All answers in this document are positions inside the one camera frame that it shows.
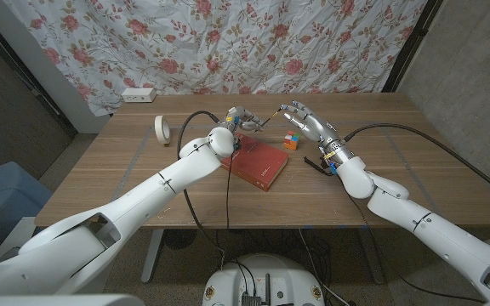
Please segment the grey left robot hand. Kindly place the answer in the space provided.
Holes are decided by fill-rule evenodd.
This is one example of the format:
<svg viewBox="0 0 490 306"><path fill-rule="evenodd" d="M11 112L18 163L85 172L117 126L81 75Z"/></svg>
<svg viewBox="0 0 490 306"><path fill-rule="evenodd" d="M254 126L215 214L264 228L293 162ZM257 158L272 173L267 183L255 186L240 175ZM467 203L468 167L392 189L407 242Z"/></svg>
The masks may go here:
<svg viewBox="0 0 490 306"><path fill-rule="evenodd" d="M225 118L219 126L235 133L238 128L245 131L262 131L264 122L253 112L246 110L242 106L235 106L227 111Z"/></svg>

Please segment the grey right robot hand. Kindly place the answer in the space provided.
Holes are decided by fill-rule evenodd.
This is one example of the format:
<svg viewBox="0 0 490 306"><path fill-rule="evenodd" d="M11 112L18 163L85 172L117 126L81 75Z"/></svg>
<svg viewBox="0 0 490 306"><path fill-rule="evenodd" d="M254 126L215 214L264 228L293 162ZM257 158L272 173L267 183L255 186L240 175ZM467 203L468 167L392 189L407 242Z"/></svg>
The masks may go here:
<svg viewBox="0 0 490 306"><path fill-rule="evenodd" d="M293 100L291 105L281 105L281 107L285 111L284 117L300 129L303 136L317 142L326 159L341 165L355 157L339 137L336 128L306 105Z"/></svg>

